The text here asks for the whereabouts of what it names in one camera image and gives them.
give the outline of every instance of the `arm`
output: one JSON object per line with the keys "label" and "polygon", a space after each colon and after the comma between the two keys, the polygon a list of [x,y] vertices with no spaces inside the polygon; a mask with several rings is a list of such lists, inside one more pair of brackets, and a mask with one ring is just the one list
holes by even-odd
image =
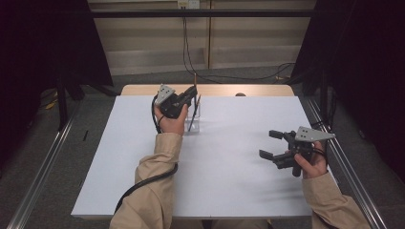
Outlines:
{"label": "arm", "polygon": [[[320,142],[315,147],[322,150]],[[303,168],[303,192],[314,213],[312,228],[328,228],[321,219],[336,228],[370,228],[354,200],[341,194],[322,156],[314,155],[311,164],[300,155],[295,160]]]}
{"label": "arm", "polygon": [[[155,109],[155,114],[162,117],[159,109]],[[135,182],[173,169],[179,161],[186,116],[187,107],[184,106],[178,119],[162,119],[163,134],[156,136],[154,154],[139,162]],[[123,200],[111,220],[110,229],[168,229],[172,221],[173,199],[173,177],[140,187]]]}

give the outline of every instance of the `tan jacket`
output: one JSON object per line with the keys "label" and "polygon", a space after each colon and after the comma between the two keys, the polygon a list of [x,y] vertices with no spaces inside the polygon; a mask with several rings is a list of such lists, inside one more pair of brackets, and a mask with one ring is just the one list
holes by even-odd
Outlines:
{"label": "tan jacket", "polygon": [[[159,134],[155,152],[139,162],[135,182],[166,173],[179,161],[182,136]],[[305,198],[313,211],[337,228],[370,228],[352,198],[343,196],[330,174],[304,179]],[[173,176],[150,183],[125,198],[110,229],[169,229],[173,214]],[[327,228],[314,215],[312,228]]]}

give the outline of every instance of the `white table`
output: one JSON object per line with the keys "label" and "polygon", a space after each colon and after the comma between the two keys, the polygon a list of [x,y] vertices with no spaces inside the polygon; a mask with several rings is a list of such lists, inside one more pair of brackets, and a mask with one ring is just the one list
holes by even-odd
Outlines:
{"label": "white table", "polygon": [[[72,215],[110,218],[134,184],[139,160],[153,153],[152,95],[119,96]],[[282,154],[269,130],[309,126],[295,96],[202,96],[200,132],[186,135],[175,174],[174,218],[232,219],[310,216],[301,178],[259,157]]]}

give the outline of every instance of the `electrical cable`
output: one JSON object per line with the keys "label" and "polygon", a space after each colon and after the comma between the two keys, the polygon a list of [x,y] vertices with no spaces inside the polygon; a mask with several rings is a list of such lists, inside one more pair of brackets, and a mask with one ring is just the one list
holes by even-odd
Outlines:
{"label": "electrical cable", "polygon": [[168,171],[168,172],[166,172],[164,174],[161,174],[161,175],[157,175],[157,176],[154,176],[154,177],[149,177],[149,178],[147,178],[145,180],[142,180],[142,181],[136,183],[134,186],[129,188],[122,195],[122,197],[119,199],[117,207],[116,207],[116,211],[114,212],[114,214],[118,211],[119,207],[122,205],[122,202],[123,202],[124,198],[130,196],[135,190],[137,190],[138,188],[140,188],[142,186],[145,186],[146,184],[149,184],[149,183],[158,181],[160,179],[167,178],[167,177],[170,177],[170,176],[174,175],[178,171],[178,168],[179,168],[178,163],[175,163],[175,166],[173,167],[172,170],[170,170],[170,171]]}
{"label": "electrical cable", "polygon": [[156,116],[155,116],[155,101],[158,98],[158,95],[155,95],[152,99],[152,106],[151,106],[151,110],[152,110],[152,120],[153,123],[155,124],[155,128],[156,131],[158,132],[158,134],[161,134],[161,128],[159,126],[161,119],[159,120],[159,123],[156,121]]}
{"label": "electrical cable", "polygon": [[302,82],[302,79],[304,79],[307,75],[313,73],[316,71],[316,68],[309,67],[306,70],[304,70],[302,73],[299,73],[298,75],[295,75],[294,77],[290,78],[285,82],[287,85],[293,85]]}
{"label": "electrical cable", "polygon": [[326,161],[326,164],[327,164],[327,166],[328,166],[328,164],[329,164],[329,163],[328,163],[328,155],[327,155],[327,152],[326,152],[326,151],[322,151],[322,150],[313,148],[312,152],[315,153],[315,154],[317,154],[317,155],[323,156],[324,159],[325,159],[325,161]]}
{"label": "electrical cable", "polygon": [[[208,77],[217,77],[217,78],[231,78],[231,79],[243,79],[243,80],[263,80],[263,79],[267,79],[267,78],[271,78],[274,76],[279,75],[280,73],[282,73],[285,69],[287,69],[290,65],[294,65],[295,63],[284,63],[281,64],[280,66],[278,66],[277,68],[277,72],[271,75],[266,75],[266,76],[262,76],[262,77],[258,77],[258,78],[247,78],[247,77],[238,77],[238,76],[230,76],[230,75],[217,75],[217,74],[209,74],[209,75],[202,75],[202,74],[198,74],[197,71],[194,69],[193,63],[191,61],[191,56],[190,56],[190,51],[189,51],[189,46],[188,46],[188,35],[187,35],[187,20],[184,17],[183,19],[183,50],[182,50],[182,60],[183,60],[183,64],[185,69],[192,75],[196,75],[198,78],[213,82],[213,83],[217,83],[217,84],[222,84],[219,81],[213,80],[213,79],[209,79]],[[193,72],[191,72],[190,69],[188,69],[187,67],[187,63],[186,63],[186,58],[185,58],[185,53],[187,52],[187,56],[188,56],[188,62],[189,65],[191,67],[191,70]]]}

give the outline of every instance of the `metal frame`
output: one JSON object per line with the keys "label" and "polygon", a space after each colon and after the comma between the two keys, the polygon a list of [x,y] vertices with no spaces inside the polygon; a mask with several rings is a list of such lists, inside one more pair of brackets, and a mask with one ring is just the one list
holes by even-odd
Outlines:
{"label": "metal frame", "polygon": [[7,229],[23,229],[25,227],[32,209],[35,206],[35,203],[38,200],[39,195],[41,194],[41,191],[45,185],[45,181],[47,180],[48,175],[51,172],[51,169],[57,159],[60,150],[62,149],[63,143],[65,142],[69,131],[71,130],[73,119],[75,118],[80,105],[81,102],[78,102],[78,104],[75,105],[75,109],[65,127],[61,131],[57,132],[51,149],[42,162],[42,165],[38,173],[36,174],[35,179],[30,186],[30,189],[18,205],[17,210],[12,216]]}
{"label": "metal frame", "polygon": [[[322,116],[320,115],[320,108],[314,99],[308,100],[309,107],[314,115],[316,121],[322,121]],[[322,124],[321,129],[324,132],[330,132],[330,127]],[[363,213],[365,214],[369,224],[374,229],[387,228],[384,220],[382,219],[380,213],[378,212],[375,203],[370,197],[369,193],[366,191],[366,188],[361,183],[356,172],[354,171],[352,165],[350,164],[348,158],[346,157],[342,147],[340,147],[339,142],[336,138],[329,140],[329,146],[333,152],[334,157],[336,158],[339,166],[341,167],[345,177],[348,179],[348,182],[359,202]]]}
{"label": "metal frame", "polygon": [[313,17],[336,14],[316,10],[92,10],[94,18],[127,17]]}

